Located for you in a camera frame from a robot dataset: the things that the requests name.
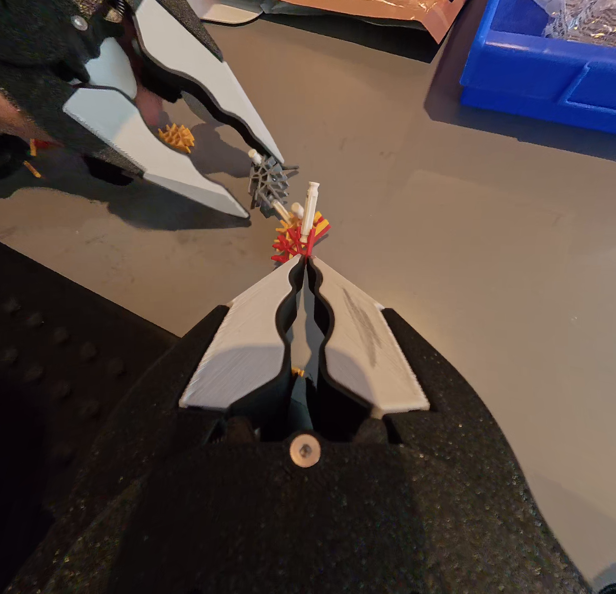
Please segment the person's left hand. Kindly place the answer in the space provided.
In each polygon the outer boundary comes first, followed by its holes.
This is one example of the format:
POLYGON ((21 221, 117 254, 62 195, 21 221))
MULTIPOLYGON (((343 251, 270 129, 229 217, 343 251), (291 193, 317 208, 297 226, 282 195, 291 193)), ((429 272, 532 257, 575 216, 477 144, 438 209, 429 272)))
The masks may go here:
POLYGON ((145 123, 158 128, 161 119, 164 118, 162 98, 146 87, 138 85, 134 101, 145 123))

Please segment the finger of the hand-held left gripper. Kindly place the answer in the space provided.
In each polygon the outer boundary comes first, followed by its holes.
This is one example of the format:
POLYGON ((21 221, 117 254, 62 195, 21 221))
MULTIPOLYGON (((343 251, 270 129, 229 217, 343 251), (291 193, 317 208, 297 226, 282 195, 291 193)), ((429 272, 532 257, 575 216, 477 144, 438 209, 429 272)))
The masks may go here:
POLYGON ((78 88, 63 112, 138 167, 147 182, 221 213, 249 218, 225 187, 200 174, 185 154, 155 138, 134 103, 119 90, 78 88))
POLYGON ((272 135, 239 81, 221 61, 157 0, 142 0, 134 13, 138 41, 158 74, 195 97, 252 149, 285 162, 272 135))

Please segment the white rounded board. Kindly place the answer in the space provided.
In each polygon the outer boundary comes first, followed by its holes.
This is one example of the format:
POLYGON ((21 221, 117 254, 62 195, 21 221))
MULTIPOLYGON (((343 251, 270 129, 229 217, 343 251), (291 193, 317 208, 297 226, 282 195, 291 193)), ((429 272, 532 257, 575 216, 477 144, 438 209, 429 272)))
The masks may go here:
POLYGON ((263 11, 251 0, 187 0, 192 10, 204 22, 239 26, 256 20, 263 11))

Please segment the black dimpled pad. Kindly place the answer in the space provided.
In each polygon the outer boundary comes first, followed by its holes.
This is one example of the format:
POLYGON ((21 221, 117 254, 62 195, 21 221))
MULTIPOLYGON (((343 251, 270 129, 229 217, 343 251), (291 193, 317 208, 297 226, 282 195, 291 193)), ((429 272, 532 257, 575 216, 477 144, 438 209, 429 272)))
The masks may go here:
POLYGON ((1 528, 59 512, 106 419, 177 341, 1 244, 1 528))

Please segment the grey toy connector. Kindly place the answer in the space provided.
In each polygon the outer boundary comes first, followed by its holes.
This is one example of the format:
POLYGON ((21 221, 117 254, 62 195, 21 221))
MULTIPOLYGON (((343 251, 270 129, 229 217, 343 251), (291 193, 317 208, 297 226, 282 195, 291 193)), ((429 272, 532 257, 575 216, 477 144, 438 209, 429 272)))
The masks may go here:
POLYGON ((279 163, 273 156, 263 156, 264 162, 260 168, 251 163, 248 192, 251 197, 252 210, 258 209, 266 218, 277 217, 270 206, 270 200, 279 200, 282 205, 286 204, 288 196, 288 176, 299 171, 298 166, 285 166, 279 163))

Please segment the yellow toy connector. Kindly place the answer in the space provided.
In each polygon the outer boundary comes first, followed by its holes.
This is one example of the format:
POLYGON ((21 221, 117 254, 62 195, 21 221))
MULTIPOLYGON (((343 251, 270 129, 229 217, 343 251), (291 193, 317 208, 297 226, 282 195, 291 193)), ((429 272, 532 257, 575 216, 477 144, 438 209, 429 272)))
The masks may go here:
POLYGON ((164 129, 158 128, 159 139, 184 154, 190 154, 195 146, 195 139, 189 128, 173 123, 167 124, 164 129))

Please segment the clear bag of parts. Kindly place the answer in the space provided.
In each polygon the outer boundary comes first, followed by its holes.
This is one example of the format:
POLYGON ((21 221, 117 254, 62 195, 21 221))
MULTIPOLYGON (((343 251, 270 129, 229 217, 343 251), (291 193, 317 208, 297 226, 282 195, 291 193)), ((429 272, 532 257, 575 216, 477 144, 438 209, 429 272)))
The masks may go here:
POLYGON ((546 15, 539 35, 615 48, 615 0, 531 0, 546 15))

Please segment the red and yellow connector assembly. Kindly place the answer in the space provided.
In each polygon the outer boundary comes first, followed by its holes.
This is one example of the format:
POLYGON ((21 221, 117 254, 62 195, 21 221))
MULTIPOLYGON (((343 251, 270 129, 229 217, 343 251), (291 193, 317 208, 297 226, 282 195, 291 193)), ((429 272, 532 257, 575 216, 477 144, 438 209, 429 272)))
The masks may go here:
MULTIPOLYGON (((293 222, 291 225, 287 225, 284 222, 280 222, 280 224, 281 224, 281 228, 290 228, 290 227, 297 227, 297 226, 301 227, 302 221, 298 221, 293 218, 293 222)), ((317 234, 320 234, 320 237, 316 242, 317 244, 322 238, 326 237, 326 235, 328 234, 331 228, 331 225, 329 224, 329 221, 326 218, 324 218, 319 211, 317 211, 315 213, 313 227, 317 229, 317 234)))
POLYGON ((315 213, 317 209, 317 202, 319 198, 319 183, 318 182, 309 182, 309 186, 307 189, 307 195, 305 198, 304 204, 304 213, 302 218, 302 226, 301 226, 301 243, 307 244, 309 241, 309 236, 313 229, 313 223, 315 219, 315 213))

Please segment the blue plastic bin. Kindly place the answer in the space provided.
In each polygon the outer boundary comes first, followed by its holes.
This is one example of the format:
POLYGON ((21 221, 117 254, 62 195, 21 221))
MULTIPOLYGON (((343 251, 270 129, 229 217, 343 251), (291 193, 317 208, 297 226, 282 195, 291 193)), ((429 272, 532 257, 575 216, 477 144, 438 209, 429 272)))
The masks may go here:
POLYGON ((615 48, 543 37, 547 22, 532 0, 488 0, 461 103, 614 134, 615 48))

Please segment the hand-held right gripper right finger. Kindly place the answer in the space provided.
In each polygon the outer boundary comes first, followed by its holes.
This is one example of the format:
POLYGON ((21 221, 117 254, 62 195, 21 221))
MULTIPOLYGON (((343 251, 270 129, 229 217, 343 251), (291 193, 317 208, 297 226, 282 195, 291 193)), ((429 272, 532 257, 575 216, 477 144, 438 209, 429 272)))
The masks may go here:
POLYGON ((428 411, 429 400, 385 307, 321 259, 308 260, 307 274, 323 334, 320 379, 380 417, 428 411))

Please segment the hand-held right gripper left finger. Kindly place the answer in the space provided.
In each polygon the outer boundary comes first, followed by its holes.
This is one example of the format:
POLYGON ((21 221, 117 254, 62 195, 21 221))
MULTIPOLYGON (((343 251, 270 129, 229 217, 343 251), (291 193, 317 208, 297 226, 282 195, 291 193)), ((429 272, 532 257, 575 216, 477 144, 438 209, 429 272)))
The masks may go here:
POLYGON ((179 399, 181 408, 228 410, 286 373, 304 269, 305 260, 295 257, 230 301, 179 399))

